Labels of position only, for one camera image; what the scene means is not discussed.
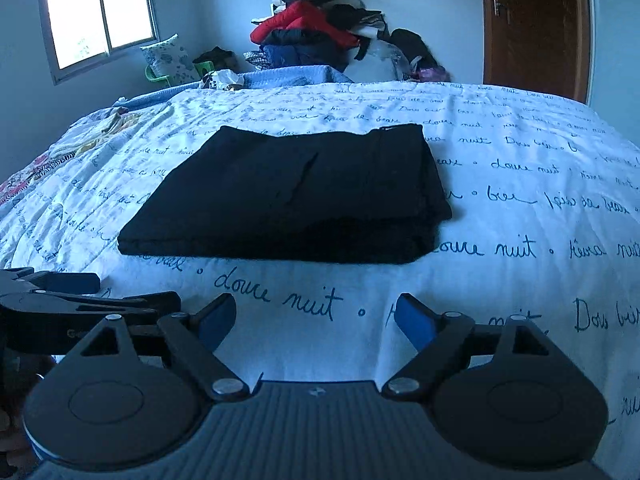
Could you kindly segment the black pants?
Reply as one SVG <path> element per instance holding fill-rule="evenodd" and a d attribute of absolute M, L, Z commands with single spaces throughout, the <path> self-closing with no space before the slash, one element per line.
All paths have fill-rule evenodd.
<path fill-rule="evenodd" d="M 220 128 L 118 236 L 128 256 L 414 261 L 452 211 L 423 131 L 267 136 Z"/>

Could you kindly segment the colourful patterned quilt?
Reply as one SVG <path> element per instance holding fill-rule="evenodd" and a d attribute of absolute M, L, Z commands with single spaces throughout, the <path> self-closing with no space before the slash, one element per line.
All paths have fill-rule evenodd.
<path fill-rule="evenodd" d="M 78 119 L 47 151 L 1 183 L 1 205 L 20 197 L 30 186 L 58 167 L 106 143 L 112 136 L 140 122 L 147 114 L 149 112 L 145 108 L 134 110 L 131 106 L 115 106 Z"/>

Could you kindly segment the white script-print bedspread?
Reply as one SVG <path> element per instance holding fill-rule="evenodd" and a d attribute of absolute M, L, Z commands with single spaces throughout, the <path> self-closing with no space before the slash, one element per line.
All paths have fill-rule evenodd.
<path fill-rule="evenodd" d="M 218 354 L 248 382 L 384 382 L 405 293 L 523 315 L 605 397 L 597 464 L 638 477 L 639 149 L 580 103 L 408 82 L 118 103 L 2 184 L 1 263 L 192 312 L 229 294 Z"/>

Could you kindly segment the floral white pillow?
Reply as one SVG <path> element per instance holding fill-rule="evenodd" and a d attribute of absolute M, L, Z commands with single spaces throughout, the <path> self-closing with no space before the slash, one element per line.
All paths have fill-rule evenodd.
<path fill-rule="evenodd" d="M 174 70 L 193 70 L 193 62 L 178 34 L 168 39 L 140 48 L 142 56 L 157 75 L 166 75 Z"/>

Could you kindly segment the green plastic chair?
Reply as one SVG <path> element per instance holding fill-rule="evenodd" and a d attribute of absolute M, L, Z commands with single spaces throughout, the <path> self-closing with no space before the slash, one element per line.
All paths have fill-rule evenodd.
<path fill-rule="evenodd" d="M 201 62 L 193 65 L 193 70 L 174 70 L 170 74 L 157 75 L 152 66 L 146 66 L 144 76 L 152 84 L 162 84 L 165 87 L 180 86 L 201 80 L 207 73 L 215 69 L 213 62 Z"/>

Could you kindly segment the dark bag on chair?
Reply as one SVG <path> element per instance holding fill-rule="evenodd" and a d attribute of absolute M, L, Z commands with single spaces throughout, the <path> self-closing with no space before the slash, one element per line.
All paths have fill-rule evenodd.
<path fill-rule="evenodd" d="M 200 54 L 194 58 L 193 64 L 201 76 L 214 70 L 232 70 L 235 73 L 239 71 L 235 54 L 220 47 L 214 47 L 212 50 Z"/>

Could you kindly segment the blue textured blanket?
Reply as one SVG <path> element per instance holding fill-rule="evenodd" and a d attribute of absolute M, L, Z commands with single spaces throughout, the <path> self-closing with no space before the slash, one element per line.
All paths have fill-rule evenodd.
<path fill-rule="evenodd" d="M 329 65 L 288 66 L 245 74 L 236 74 L 232 70 L 213 70 L 199 82 L 180 84 L 180 86 L 157 90 L 131 99 L 119 98 L 112 107 L 142 110 L 142 108 L 166 102 L 177 94 L 192 89 L 255 90 L 329 84 L 330 82 L 338 84 L 339 82 L 352 82 L 352 80 Z"/>

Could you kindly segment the brown wooden door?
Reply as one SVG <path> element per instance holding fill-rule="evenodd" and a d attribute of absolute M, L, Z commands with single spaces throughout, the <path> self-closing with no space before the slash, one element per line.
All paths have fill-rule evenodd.
<path fill-rule="evenodd" d="M 483 0 L 484 83 L 587 101 L 590 0 Z"/>

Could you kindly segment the pile of clothes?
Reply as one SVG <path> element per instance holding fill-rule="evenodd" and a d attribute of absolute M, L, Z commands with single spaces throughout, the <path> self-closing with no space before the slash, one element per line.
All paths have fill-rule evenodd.
<path fill-rule="evenodd" d="M 390 30 L 361 0 L 272 0 L 253 24 L 257 48 L 243 56 L 256 70 L 326 65 L 353 82 L 451 80 L 421 36 Z"/>

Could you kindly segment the white sliding wardrobe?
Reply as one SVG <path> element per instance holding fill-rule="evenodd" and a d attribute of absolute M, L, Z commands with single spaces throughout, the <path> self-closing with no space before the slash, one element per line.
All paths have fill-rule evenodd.
<path fill-rule="evenodd" d="M 639 142 L 639 0 L 590 0 L 588 104 Z"/>

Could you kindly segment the window with grey frame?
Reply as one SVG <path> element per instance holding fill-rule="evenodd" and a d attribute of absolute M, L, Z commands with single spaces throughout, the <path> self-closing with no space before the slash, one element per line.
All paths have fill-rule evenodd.
<path fill-rule="evenodd" d="M 55 84 L 157 40 L 153 0 L 38 0 Z"/>

